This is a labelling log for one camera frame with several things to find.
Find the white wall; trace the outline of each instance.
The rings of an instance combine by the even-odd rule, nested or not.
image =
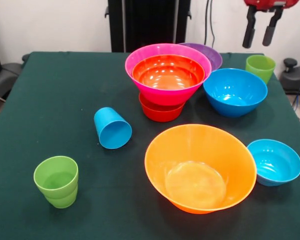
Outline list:
[[[107,0],[0,0],[0,60],[32,51],[111,52]]]
[[[192,20],[187,22],[186,41],[204,43],[206,0],[191,0]],[[214,48],[221,52],[264,53],[273,58],[278,75],[284,69],[283,59],[292,57],[300,64],[300,1],[295,6],[283,11],[278,21],[270,46],[263,46],[262,41],[273,13],[256,14],[255,34],[249,49],[242,47],[247,27],[248,7],[244,0],[213,0],[212,22],[216,37]],[[208,25],[208,45],[212,35]]]
[[[20,62],[22,55],[32,51],[110,52],[109,17],[104,18],[107,5],[107,0],[0,0],[2,63]],[[204,42],[205,7],[206,0],[191,0],[187,42]],[[286,57],[300,64],[300,2],[283,12],[268,47],[262,40],[273,14],[261,12],[256,16],[252,47],[242,47],[247,11],[244,0],[213,0],[215,48],[222,53],[265,53],[277,62],[277,73]]]

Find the bowl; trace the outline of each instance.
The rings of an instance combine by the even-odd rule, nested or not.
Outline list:
[[[234,68],[212,72],[203,83],[210,104],[221,115],[240,117],[254,110],[267,96],[268,88],[258,76]]]
[[[291,182],[300,175],[300,157],[288,145],[260,139],[248,145],[257,168],[258,183],[272,187]]]
[[[179,125],[160,133],[148,146],[144,165],[154,188],[192,214],[237,205],[257,178],[255,161],[242,142],[201,124]]]
[[[175,106],[161,106],[147,100],[141,93],[139,94],[139,102],[144,115],[149,119],[165,123],[175,120],[182,112],[185,102]]]
[[[189,42],[184,42],[184,43],[179,43],[180,45],[187,46],[190,48],[193,48],[195,50],[198,50],[199,52],[203,53],[210,61],[212,71],[215,71],[219,69],[222,65],[222,56],[220,55],[219,52],[214,50],[212,47],[199,44],[199,43],[189,43]]]
[[[177,90],[156,89],[134,79],[132,76],[134,67],[142,60],[157,55],[179,55],[190,58],[202,66],[204,78],[196,85]],[[174,106],[185,103],[210,76],[211,63],[205,55],[191,47],[173,43],[159,43],[144,46],[132,52],[125,60],[125,71],[150,102],[162,106]]]
[[[157,55],[140,61],[132,70],[139,83],[161,90],[181,90],[197,85],[205,71],[196,61],[179,55]]]

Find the tipped over blue cup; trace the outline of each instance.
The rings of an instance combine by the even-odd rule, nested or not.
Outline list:
[[[94,115],[94,124],[100,144],[106,149],[118,149],[132,136],[130,124],[113,108],[100,108]]]
[[[251,112],[268,94],[260,77],[235,68],[213,71],[203,88],[213,108],[220,115],[232,118]]]
[[[251,142],[247,148],[256,164],[258,183],[268,187],[279,186],[300,175],[300,157],[288,145],[260,139]]]

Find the cup rim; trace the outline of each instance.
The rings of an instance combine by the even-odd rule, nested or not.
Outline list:
[[[54,188],[54,189],[45,188],[45,187],[39,185],[39,184],[37,183],[37,181],[36,181],[36,172],[37,172],[38,168],[39,168],[43,163],[45,163],[45,162],[47,162],[47,161],[50,161],[51,159],[59,158],[59,157],[67,158],[67,159],[69,159],[69,160],[71,160],[71,161],[74,162],[75,167],[76,167],[76,171],[75,171],[75,175],[74,175],[73,179],[72,179],[70,182],[68,182],[66,185],[64,185],[64,186],[62,186],[62,187]],[[75,160],[73,160],[71,157],[68,157],[68,156],[58,155],[58,156],[52,156],[52,157],[49,157],[49,158],[43,160],[42,162],[40,162],[40,164],[39,164],[38,166],[36,166],[36,168],[35,168],[35,170],[34,170],[34,173],[33,173],[33,180],[34,180],[35,185],[36,185],[38,188],[40,188],[40,189],[42,189],[42,190],[45,190],[45,191],[54,192],[54,191],[57,191],[57,190],[60,190],[60,189],[63,189],[63,188],[65,188],[65,187],[69,186],[71,183],[74,182],[74,180],[77,178],[78,174],[79,174],[79,168],[78,168],[78,164],[76,163]]]
[[[124,143],[121,144],[121,145],[118,146],[118,147],[109,147],[109,146],[105,146],[104,143],[103,143],[103,141],[100,140],[100,139],[101,139],[101,135],[103,134],[103,132],[104,132],[104,130],[105,130],[106,128],[108,128],[110,125],[112,125],[112,124],[114,124],[114,123],[124,123],[125,126],[129,128],[129,135],[128,135],[128,137],[126,137],[126,140],[123,141]],[[126,120],[121,120],[121,119],[119,119],[119,120],[113,120],[113,121],[108,122],[108,123],[104,126],[104,128],[102,128],[102,130],[100,131],[100,134],[98,135],[98,138],[99,138],[99,142],[100,142],[100,144],[101,144],[102,147],[104,147],[104,148],[106,148],[106,149],[112,149],[112,150],[113,150],[113,149],[119,149],[119,148],[121,148],[122,146],[124,146],[127,142],[129,142],[131,136],[132,136],[132,127],[131,127],[130,123],[128,123]]]
[[[274,67],[271,67],[271,68],[269,68],[269,69],[259,69],[259,68],[256,68],[256,67],[254,67],[254,66],[252,66],[250,63],[249,63],[249,59],[251,59],[251,58],[253,58],[253,57],[263,57],[263,58],[266,58],[266,59],[268,59],[268,60],[270,60],[273,64],[274,64]],[[275,60],[273,60],[271,57],[269,57],[269,56],[266,56],[266,55],[261,55],[261,54],[254,54],[254,55],[251,55],[251,56],[248,56],[247,58],[246,58],[246,63],[249,65],[249,67],[250,68],[252,68],[252,69],[255,69],[255,70],[258,70],[258,71],[260,71],[260,72],[268,72],[268,71],[270,71],[270,70],[274,70],[275,68],[276,68],[276,62],[275,62]]]

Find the pink bowl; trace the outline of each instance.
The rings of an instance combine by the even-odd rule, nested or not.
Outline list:
[[[204,70],[204,78],[196,85],[177,90],[156,89],[144,85],[133,78],[134,67],[142,60],[157,55],[180,55],[190,58],[199,63]],[[125,71],[139,88],[140,92],[150,102],[162,105],[173,106],[186,102],[202,85],[211,74],[211,63],[201,52],[184,45],[173,43],[159,43],[141,47],[132,52],[125,60]]]

